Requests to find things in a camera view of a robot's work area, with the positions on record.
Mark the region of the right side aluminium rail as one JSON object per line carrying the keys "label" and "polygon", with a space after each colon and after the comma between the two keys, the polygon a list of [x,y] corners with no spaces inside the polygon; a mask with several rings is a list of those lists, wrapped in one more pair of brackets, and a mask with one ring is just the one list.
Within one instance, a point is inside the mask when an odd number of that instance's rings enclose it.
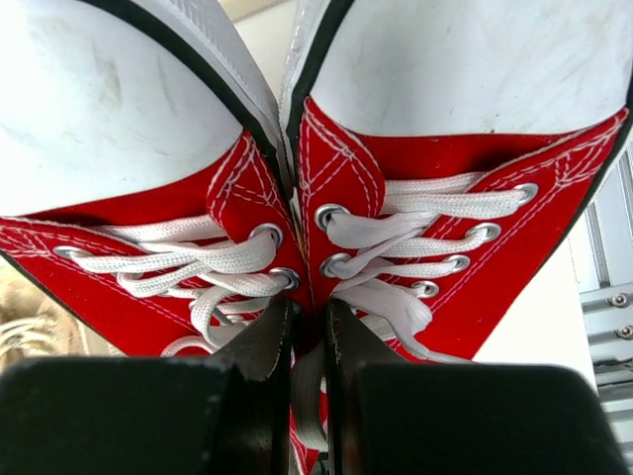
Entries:
{"label": "right side aluminium rail", "polygon": [[632,456],[632,148],[570,233],[598,397]]}

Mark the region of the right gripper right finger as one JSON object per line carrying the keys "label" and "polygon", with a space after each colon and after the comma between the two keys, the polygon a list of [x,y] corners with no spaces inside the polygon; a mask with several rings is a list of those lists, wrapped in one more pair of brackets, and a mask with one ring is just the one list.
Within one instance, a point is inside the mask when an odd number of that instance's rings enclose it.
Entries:
{"label": "right gripper right finger", "polygon": [[415,364],[342,301],[325,312],[336,474],[624,474],[597,396],[555,366]]}

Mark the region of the beige lace sneaker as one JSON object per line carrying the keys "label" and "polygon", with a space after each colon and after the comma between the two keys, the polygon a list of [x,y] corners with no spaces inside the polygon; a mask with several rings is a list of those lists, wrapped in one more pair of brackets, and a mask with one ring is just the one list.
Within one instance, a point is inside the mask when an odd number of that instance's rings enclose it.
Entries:
{"label": "beige lace sneaker", "polygon": [[14,267],[1,263],[1,369],[29,357],[121,356]]}

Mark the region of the red canvas sneaker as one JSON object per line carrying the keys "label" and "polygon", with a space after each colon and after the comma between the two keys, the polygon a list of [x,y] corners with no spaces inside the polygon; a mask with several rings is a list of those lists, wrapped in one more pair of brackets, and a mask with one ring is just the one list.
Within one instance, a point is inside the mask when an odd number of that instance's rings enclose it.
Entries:
{"label": "red canvas sneaker", "polygon": [[[592,388],[569,276],[538,274],[632,128],[628,1],[301,1],[280,101],[312,297],[415,364]],[[325,337],[297,429],[327,450]]]}
{"label": "red canvas sneaker", "polygon": [[216,1],[3,2],[1,254],[123,353],[25,359],[207,357],[276,297],[307,314],[276,113]]}

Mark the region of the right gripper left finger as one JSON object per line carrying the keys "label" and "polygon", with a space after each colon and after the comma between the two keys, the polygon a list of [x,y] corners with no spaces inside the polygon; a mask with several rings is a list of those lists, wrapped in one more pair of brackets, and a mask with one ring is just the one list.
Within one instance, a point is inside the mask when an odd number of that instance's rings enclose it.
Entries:
{"label": "right gripper left finger", "polygon": [[5,474],[284,474],[291,326],[276,297],[207,357],[25,359],[1,378]]}

